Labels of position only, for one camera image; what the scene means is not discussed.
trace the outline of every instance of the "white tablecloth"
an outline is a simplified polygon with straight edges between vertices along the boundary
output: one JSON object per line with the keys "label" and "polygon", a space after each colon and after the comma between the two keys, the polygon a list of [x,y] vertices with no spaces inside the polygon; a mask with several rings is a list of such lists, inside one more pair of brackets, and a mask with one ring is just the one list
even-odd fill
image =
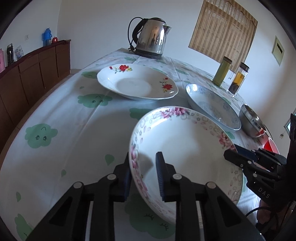
{"label": "white tablecloth", "polygon": [[[133,101],[98,83],[96,75],[104,67],[131,63],[165,73],[178,85],[178,95],[150,103]],[[146,112],[168,105],[189,107],[184,90],[187,83],[213,90],[238,113],[244,100],[239,95],[231,98],[225,91],[227,84],[220,88],[211,79],[212,75],[189,64],[168,57],[147,59],[125,49],[104,56],[72,76],[31,115],[4,160],[0,215],[11,233],[25,240],[74,182],[87,185],[112,173],[124,162],[133,127]],[[103,102],[93,102],[98,95]],[[235,144],[249,150],[261,146],[242,130],[228,135]],[[258,206],[257,196],[245,184],[244,178],[238,203],[243,213]],[[165,221],[147,218],[143,212],[153,214],[132,184],[127,202],[114,204],[116,240],[174,240],[173,225],[161,229],[159,222]],[[256,222],[255,215],[250,218]]]}

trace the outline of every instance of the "kettle lid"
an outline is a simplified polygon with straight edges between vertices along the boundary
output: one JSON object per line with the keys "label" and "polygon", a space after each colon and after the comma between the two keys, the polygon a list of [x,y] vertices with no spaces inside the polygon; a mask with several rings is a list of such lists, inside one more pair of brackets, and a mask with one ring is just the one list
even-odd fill
{"label": "kettle lid", "polygon": [[160,22],[163,22],[163,23],[166,23],[163,19],[161,18],[150,18],[151,20],[157,20],[157,21],[160,21]]}

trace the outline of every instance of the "kettle spout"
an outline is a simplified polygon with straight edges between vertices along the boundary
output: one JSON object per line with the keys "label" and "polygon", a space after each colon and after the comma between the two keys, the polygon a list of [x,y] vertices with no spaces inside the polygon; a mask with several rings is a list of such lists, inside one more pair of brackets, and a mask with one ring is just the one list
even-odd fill
{"label": "kettle spout", "polygon": [[171,27],[164,25],[164,26],[163,26],[163,29],[164,29],[164,31],[165,31],[165,35],[167,35],[168,32],[170,31]]}

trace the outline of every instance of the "plate with pink flowers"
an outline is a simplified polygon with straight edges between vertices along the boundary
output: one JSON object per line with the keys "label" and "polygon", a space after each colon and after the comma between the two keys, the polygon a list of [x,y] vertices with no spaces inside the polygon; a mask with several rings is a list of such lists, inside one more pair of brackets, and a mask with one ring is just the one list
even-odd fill
{"label": "plate with pink flowers", "polygon": [[137,64],[108,66],[98,73],[97,79],[106,89],[133,100],[170,99],[179,91],[165,74]]}
{"label": "plate with pink flowers", "polygon": [[191,109],[169,106],[144,115],[129,143],[129,164],[142,198],[161,218],[176,221],[174,202],[162,201],[155,155],[192,182],[215,182],[237,204],[242,192],[242,169],[224,159],[224,151],[236,150],[229,136],[213,121]]}

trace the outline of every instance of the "brown cabinet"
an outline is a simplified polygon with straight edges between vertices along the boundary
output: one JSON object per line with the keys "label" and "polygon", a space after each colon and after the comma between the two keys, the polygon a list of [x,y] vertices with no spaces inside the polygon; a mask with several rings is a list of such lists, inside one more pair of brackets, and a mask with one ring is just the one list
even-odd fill
{"label": "brown cabinet", "polygon": [[0,73],[0,152],[29,108],[69,74],[70,40],[39,48]]}

